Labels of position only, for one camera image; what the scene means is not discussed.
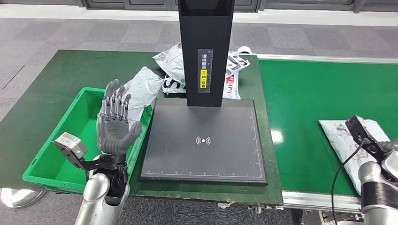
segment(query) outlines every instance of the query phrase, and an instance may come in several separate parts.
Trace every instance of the yellow label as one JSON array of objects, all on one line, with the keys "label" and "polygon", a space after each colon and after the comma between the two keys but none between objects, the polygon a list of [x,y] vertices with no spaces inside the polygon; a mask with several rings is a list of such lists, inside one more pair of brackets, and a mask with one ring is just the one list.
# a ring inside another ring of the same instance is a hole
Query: yellow label
[{"label": "yellow label", "polygon": [[207,69],[200,70],[200,88],[206,88],[207,84]]}]

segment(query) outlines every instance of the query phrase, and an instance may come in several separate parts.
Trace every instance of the green plastic bin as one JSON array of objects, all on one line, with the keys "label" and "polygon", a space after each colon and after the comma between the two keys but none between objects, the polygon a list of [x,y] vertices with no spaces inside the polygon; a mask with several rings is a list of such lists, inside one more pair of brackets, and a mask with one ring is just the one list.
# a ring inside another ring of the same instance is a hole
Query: green plastic bin
[{"label": "green plastic bin", "polygon": [[[92,160],[99,155],[96,122],[104,91],[104,89],[87,87],[81,89],[61,121],[26,169],[23,174],[24,181],[42,185],[51,191],[73,194],[83,193],[86,184],[85,172],[74,167],[51,141],[55,140],[63,132],[68,132],[79,137],[87,147],[87,152],[84,155],[85,160]],[[151,116],[152,108],[148,106],[141,116],[141,133],[127,151],[128,180],[130,180],[138,153],[144,142]]]}]

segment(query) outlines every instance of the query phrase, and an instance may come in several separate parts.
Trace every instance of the robotic hand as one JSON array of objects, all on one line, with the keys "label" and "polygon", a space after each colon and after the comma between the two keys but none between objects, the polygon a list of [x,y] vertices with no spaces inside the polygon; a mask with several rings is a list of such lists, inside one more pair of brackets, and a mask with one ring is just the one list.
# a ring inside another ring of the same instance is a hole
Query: robotic hand
[{"label": "robotic hand", "polygon": [[364,163],[359,170],[365,225],[398,223],[398,138],[377,142],[361,125],[357,116],[345,123],[354,141],[377,162]]},{"label": "robotic hand", "polygon": [[65,132],[53,141],[75,167],[89,172],[76,225],[115,225],[129,195],[126,153],[138,137],[141,125],[132,121],[129,126],[130,95],[122,99],[123,91],[117,79],[105,89],[97,116],[97,145],[101,154],[93,161],[84,160],[87,149],[79,138]]},{"label": "robotic hand", "polygon": [[112,156],[125,156],[141,131],[138,121],[133,121],[129,130],[127,113],[131,95],[128,94],[123,101],[123,92],[124,86],[120,85],[119,80],[110,82],[105,88],[101,111],[98,113],[97,145],[102,153]]}]

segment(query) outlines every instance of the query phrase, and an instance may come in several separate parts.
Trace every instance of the gray carpet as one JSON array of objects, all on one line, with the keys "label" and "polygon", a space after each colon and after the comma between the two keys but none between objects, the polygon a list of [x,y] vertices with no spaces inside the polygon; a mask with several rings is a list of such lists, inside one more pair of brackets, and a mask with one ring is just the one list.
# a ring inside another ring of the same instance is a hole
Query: gray carpet
[{"label": "gray carpet", "polygon": [[[59,49],[159,52],[179,40],[178,22],[0,18],[0,120]],[[265,54],[396,58],[398,28],[233,24],[230,49],[242,45]],[[0,206],[0,225],[73,224],[80,203],[80,196],[47,193],[26,209]],[[129,198],[120,224],[296,225],[294,214],[266,210],[256,215],[244,205],[222,210],[216,203]]]},{"label": "gray carpet", "polygon": [[[0,225],[69,225],[73,224],[81,204],[77,195],[47,193],[34,205],[24,209],[0,206]],[[299,225],[290,209],[264,210],[255,214],[246,205],[221,209],[217,203],[183,200],[127,200],[120,225]]]}]

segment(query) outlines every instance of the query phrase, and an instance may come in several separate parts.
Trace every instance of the wireless charging symbol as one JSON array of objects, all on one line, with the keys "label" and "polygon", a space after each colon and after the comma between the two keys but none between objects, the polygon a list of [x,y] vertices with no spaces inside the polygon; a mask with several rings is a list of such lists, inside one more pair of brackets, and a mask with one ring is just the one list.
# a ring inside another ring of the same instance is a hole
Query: wireless charging symbol
[{"label": "wireless charging symbol", "polygon": [[197,137],[196,137],[196,144],[197,144],[197,145],[200,145],[200,144],[202,144],[202,143],[205,143],[205,144],[207,144],[207,145],[210,145],[210,143],[211,143],[210,137],[207,137],[207,138],[205,138],[205,139],[202,139],[201,137],[197,136]]}]

